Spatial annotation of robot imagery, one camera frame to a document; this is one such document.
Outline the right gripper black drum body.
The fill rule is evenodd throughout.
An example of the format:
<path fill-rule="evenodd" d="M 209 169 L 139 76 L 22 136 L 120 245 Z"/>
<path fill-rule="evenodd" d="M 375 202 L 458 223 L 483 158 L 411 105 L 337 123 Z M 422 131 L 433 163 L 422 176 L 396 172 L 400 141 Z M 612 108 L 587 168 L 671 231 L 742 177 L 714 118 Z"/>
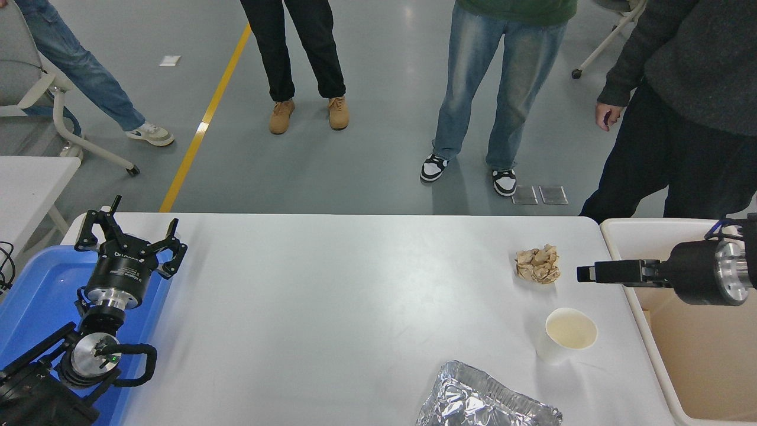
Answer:
<path fill-rule="evenodd" d="M 661 264 L 661 278 L 690 305 L 716 305 L 720 291 L 716 279 L 716 240 L 679 243 Z"/>

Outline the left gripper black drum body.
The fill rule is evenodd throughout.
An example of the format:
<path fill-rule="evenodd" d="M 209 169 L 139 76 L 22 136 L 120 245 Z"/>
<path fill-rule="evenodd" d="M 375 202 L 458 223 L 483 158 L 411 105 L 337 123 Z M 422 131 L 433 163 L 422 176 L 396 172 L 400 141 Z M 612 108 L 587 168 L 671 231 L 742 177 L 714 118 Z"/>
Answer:
<path fill-rule="evenodd" d="M 156 254 L 141 257 L 139 253 L 124 254 L 119 248 L 101 246 L 97 264 L 86 285 L 86 297 L 98 300 L 103 293 L 114 289 L 129 294 L 133 300 L 142 300 L 157 265 Z"/>

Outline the person's right hand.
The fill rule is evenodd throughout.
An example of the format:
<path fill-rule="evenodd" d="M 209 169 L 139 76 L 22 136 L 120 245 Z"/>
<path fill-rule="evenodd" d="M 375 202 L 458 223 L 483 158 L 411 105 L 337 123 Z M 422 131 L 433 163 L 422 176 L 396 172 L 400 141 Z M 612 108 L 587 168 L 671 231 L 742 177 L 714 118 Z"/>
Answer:
<path fill-rule="evenodd" d="M 596 124 L 601 130 L 609 132 L 621 118 L 625 108 L 598 102 L 595 108 Z"/>

